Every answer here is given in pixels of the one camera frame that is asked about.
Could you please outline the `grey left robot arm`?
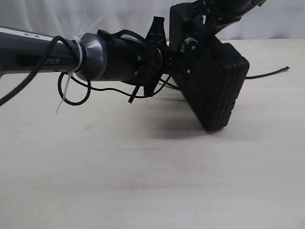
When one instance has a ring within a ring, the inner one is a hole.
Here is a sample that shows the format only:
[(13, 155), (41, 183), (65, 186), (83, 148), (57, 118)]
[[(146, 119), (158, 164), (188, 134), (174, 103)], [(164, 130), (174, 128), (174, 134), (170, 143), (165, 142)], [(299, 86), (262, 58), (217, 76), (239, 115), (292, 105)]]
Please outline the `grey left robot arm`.
[(184, 52), (163, 40), (163, 18), (154, 17), (146, 37), (130, 30), (98, 30), (72, 40), (2, 27), (1, 75), (27, 73), (22, 90), (38, 73), (74, 73), (87, 83), (119, 81), (151, 96), (163, 74), (180, 74)]

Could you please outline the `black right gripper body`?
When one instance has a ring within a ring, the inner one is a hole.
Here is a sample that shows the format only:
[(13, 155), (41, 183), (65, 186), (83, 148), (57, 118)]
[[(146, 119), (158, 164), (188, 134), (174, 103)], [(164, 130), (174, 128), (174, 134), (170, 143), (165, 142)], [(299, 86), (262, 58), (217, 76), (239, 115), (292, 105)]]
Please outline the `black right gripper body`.
[(264, 3), (264, 0), (197, 0), (188, 7), (189, 31), (192, 34), (203, 31), (206, 36), (214, 36)]

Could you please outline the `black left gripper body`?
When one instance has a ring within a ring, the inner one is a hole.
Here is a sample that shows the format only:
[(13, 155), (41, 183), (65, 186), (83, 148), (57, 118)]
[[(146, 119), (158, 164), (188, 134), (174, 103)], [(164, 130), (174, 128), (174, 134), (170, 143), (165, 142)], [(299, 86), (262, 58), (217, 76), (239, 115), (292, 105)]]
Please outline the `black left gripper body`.
[(178, 42), (176, 51), (171, 49), (166, 43), (164, 21), (163, 17), (154, 17), (146, 37), (130, 30), (116, 33), (98, 30), (106, 50), (105, 70), (97, 80), (143, 87), (143, 95), (152, 97), (163, 74), (189, 72), (189, 68), (183, 69), (183, 62), (198, 42), (188, 38)]

